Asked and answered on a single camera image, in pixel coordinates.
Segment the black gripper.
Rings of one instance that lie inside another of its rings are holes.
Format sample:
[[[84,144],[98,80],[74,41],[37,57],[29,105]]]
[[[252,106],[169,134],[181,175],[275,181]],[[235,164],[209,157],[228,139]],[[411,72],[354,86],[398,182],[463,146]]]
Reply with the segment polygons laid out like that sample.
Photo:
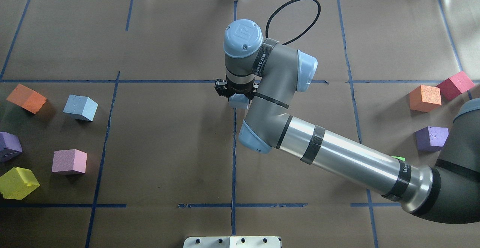
[[[237,84],[228,78],[226,80],[216,79],[214,85],[219,96],[230,98],[234,94],[240,94],[244,95],[249,101],[251,101],[259,87],[259,84],[254,81],[255,80],[252,80],[246,84]]]

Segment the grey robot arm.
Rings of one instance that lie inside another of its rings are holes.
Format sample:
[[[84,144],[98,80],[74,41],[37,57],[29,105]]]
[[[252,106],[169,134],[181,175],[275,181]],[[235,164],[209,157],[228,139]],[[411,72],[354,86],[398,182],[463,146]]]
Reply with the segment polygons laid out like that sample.
[[[238,137],[245,147],[258,153],[281,149],[422,219],[479,221],[479,99],[461,107],[434,166],[415,167],[287,113],[294,93],[310,86],[316,58],[264,38],[248,19],[230,23],[223,43],[226,80],[217,80],[215,88],[220,96],[238,93],[252,101]]]

